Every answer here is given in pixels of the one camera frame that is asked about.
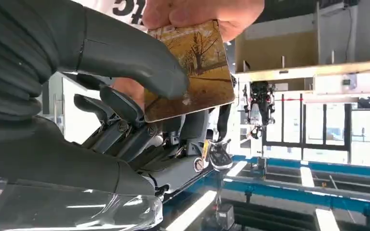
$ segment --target card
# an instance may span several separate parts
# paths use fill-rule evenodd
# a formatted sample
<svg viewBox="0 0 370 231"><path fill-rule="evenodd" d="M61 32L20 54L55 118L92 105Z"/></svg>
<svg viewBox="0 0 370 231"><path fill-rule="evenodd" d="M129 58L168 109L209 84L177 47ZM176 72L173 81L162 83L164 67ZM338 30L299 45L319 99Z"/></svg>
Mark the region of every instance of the card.
<svg viewBox="0 0 370 231"><path fill-rule="evenodd" d="M148 32L177 57L189 78L188 91L168 100L145 90L145 120L156 122L233 102L235 94L217 21Z"/></svg>

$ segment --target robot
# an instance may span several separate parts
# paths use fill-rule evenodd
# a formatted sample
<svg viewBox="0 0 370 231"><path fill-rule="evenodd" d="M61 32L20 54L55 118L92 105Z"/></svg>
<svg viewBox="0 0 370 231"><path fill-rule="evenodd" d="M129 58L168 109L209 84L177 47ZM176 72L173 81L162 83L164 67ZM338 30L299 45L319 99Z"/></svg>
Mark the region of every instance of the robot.
<svg viewBox="0 0 370 231"><path fill-rule="evenodd" d="M67 142L37 115L35 98L55 72L127 76L168 99L189 84L162 42L125 23L69 0L0 0L0 211L8 211L0 230L147 229L162 219L164 194L209 165L229 167L222 149L213 148L213 161L203 155L208 110L149 124L134 101L101 83L101 100L75 96L101 126L82 145ZM163 142L150 145L157 136ZM97 211L69 210L93 202Z"/></svg>
<svg viewBox="0 0 370 231"><path fill-rule="evenodd" d="M276 121L273 117L275 112L274 87L269 86L267 81L252 82L249 84L250 98L248 98L247 85L243 89L247 123L251 126L248 138L259 139L262 131L269 124Z"/></svg>

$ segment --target robotic hand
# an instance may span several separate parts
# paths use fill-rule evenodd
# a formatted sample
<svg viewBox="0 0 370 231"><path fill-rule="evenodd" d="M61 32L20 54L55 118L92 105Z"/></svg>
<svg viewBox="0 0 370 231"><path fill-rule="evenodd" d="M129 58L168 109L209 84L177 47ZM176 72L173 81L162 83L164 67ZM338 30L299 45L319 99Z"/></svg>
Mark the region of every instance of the robotic hand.
<svg viewBox="0 0 370 231"><path fill-rule="evenodd" d="M276 122L273 117L275 112L274 87L270 87L266 81L252 82L249 87L250 101L248 99L247 86L245 85L243 89L243 96L246 102L244 111L247 122L251 125L248 137L259 139L266 126Z"/></svg>
<svg viewBox="0 0 370 231"><path fill-rule="evenodd" d="M129 76L169 99L182 96L188 86L167 47L129 25L69 0L0 0L0 88L10 88L5 94L0 89L0 177L154 195L152 184L125 161L66 142L55 124L36 115L40 104L35 97L56 71ZM142 131L140 136L155 135L142 127L142 112L128 97L112 89L101 94ZM117 118L108 117L113 111L103 111L98 116L114 124ZM129 135L125 128L123 121L113 127Z"/></svg>

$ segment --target window frame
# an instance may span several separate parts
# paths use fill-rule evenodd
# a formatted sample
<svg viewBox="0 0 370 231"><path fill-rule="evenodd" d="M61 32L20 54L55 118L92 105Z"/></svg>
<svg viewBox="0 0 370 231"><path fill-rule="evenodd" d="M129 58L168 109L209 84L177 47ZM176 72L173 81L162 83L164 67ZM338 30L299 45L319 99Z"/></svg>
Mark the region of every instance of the window frame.
<svg viewBox="0 0 370 231"><path fill-rule="evenodd" d="M285 98L281 96L281 142L267 141L267 129L262 133L262 155L264 155L264 146L278 146L288 148L301 148L301 160L304 160L304 149L319 149L330 151L347 151L347 163L351 163L351 135L352 135L352 105L344 105L344 145L326 144L327 140L327 105L323 104L323 144L311 144L306 142L306 123L307 123L307 106L303 103L303 94L300 94L300 139L299 142L284 141L284 121L285 121Z"/></svg>

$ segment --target wooden shelf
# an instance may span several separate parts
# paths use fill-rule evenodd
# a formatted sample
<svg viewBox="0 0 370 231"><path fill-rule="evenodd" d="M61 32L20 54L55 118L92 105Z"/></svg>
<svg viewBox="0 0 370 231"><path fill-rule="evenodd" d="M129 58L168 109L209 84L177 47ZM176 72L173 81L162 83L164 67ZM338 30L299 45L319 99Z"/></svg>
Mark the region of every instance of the wooden shelf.
<svg viewBox="0 0 370 231"><path fill-rule="evenodd" d="M271 81L280 79L333 76L351 73L370 73L370 62L305 66L264 71L239 72L235 77L242 81Z"/></svg>

